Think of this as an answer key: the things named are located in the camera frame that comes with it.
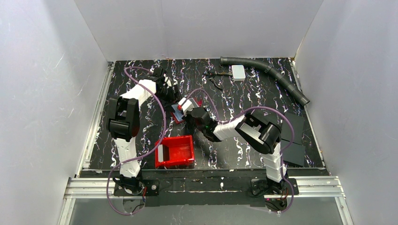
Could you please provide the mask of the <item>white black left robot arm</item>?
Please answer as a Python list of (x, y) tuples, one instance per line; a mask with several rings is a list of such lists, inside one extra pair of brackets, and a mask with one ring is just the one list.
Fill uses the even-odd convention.
[(135, 85), (129, 91), (109, 99), (106, 119), (106, 129), (116, 144), (121, 162), (120, 174), (127, 178), (136, 178), (140, 172), (136, 136), (140, 131), (141, 105), (154, 98), (163, 113), (173, 112), (172, 106), (181, 99), (177, 83), (161, 67), (133, 82)]

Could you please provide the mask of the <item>red plastic bin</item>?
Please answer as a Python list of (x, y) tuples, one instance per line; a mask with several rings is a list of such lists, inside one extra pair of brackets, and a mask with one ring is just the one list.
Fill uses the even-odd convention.
[(195, 161), (191, 135), (165, 137), (155, 150), (155, 167), (189, 166)]

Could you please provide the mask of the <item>black card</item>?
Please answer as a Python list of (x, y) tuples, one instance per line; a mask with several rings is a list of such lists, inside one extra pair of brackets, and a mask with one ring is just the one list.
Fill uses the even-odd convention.
[[(303, 136), (303, 130), (304, 130), (304, 123), (305, 123), (304, 117), (297, 116), (295, 114), (287, 113), (287, 112), (284, 115), (291, 123), (291, 126), (294, 131), (293, 143), (302, 144), (302, 136)], [(281, 139), (285, 140), (285, 141), (291, 140), (291, 130), (290, 130), (289, 125), (285, 121), (283, 121), (283, 123), (282, 123)]]
[(283, 160), (286, 163), (304, 167), (305, 165), (305, 146), (292, 143), (283, 151)]

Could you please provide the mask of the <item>upper black card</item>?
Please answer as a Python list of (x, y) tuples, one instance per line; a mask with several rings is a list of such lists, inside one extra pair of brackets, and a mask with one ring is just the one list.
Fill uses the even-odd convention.
[[(291, 123), (291, 126), (294, 131), (293, 143), (302, 144), (302, 136), (303, 136), (303, 130), (304, 130), (304, 123), (305, 123), (304, 117), (297, 116), (295, 114), (287, 113), (287, 112), (284, 115)], [(283, 123), (282, 123), (281, 139), (285, 140), (285, 141), (291, 140), (291, 130), (290, 130), (289, 125), (285, 121), (283, 121)]]

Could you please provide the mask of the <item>aluminium frame rail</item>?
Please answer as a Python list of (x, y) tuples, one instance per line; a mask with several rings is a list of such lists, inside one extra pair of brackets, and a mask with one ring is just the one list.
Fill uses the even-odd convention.
[[(265, 176), (258, 152), (242, 138), (211, 143), (199, 131), (177, 124), (167, 115), (166, 136), (193, 136), (195, 162), (180, 169), (156, 169), (155, 156), (141, 161), (146, 179), (160, 184), (158, 196), (139, 200), (107, 182), (119, 163), (116, 145), (105, 128), (108, 99), (132, 87), (131, 76), (164, 68), (178, 82), (183, 95), (195, 90), (210, 113), (218, 111), (227, 120), (246, 108), (264, 105), (303, 118), (304, 128), (296, 131), (290, 153), (304, 150), (303, 167), (289, 164), (299, 194), (287, 201), (285, 213), (275, 213), (276, 199), (250, 197), (251, 180)], [(88, 143), (90, 156), (77, 179), (67, 188), (61, 222), (69, 225), (342, 225), (351, 222), (338, 177), (330, 176), (315, 141), (305, 108), (271, 75), (248, 67), (246, 79), (235, 82), (217, 77), (218, 90), (204, 75), (206, 70), (227, 73), (218, 59), (116, 61), (108, 78), (107, 93)]]

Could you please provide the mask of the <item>lower black card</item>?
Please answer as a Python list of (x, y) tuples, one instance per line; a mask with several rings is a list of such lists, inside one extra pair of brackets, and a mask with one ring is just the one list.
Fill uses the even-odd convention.
[(283, 151), (283, 160), (286, 163), (304, 167), (305, 165), (305, 146), (292, 143)]

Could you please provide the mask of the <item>black grey pliers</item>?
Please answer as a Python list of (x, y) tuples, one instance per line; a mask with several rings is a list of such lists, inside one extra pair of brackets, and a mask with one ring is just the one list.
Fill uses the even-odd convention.
[(203, 73), (203, 75), (205, 77), (207, 77), (212, 82), (212, 84), (220, 91), (223, 91), (223, 88), (219, 84), (216, 83), (215, 77), (217, 77), (217, 76), (219, 76), (219, 77), (222, 77), (222, 76), (232, 77), (231, 73), (225, 73), (225, 72), (219, 73), (219, 72), (216, 72), (216, 71), (213, 71), (213, 70), (206, 70)]

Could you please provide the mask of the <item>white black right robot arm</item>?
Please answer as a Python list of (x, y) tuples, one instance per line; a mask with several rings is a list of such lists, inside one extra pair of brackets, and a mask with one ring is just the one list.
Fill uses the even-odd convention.
[(282, 128), (265, 118), (260, 112), (261, 106), (251, 107), (226, 122), (211, 118), (207, 109), (198, 106), (192, 98), (182, 98), (177, 108), (183, 113), (185, 120), (211, 142), (243, 138), (251, 148), (260, 153), (268, 180), (280, 184), (287, 180), (286, 166), (282, 162)]

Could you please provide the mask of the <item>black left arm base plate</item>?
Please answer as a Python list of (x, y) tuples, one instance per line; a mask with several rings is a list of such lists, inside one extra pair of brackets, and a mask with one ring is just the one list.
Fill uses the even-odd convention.
[(145, 180), (142, 177), (128, 178), (116, 176), (112, 178), (115, 183), (114, 196), (158, 196), (160, 182), (158, 180)]

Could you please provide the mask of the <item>white rectangular box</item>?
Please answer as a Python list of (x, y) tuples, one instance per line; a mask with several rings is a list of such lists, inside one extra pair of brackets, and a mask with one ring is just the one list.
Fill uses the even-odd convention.
[(245, 68), (243, 65), (232, 65), (231, 71), (232, 71), (233, 81), (242, 82), (245, 80), (246, 75), (245, 75)]

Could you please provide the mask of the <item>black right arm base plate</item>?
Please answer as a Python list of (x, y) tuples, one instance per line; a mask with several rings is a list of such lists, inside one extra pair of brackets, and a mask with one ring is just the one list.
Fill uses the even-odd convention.
[(271, 179), (251, 179), (248, 192), (254, 197), (259, 197), (260, 195), (280, 195), (281, 197), (287, 195), (299, 194), (299, 188), (296, 179), (287, 179), (290, 185), (281, 180), (280, 183), (275, 182)]

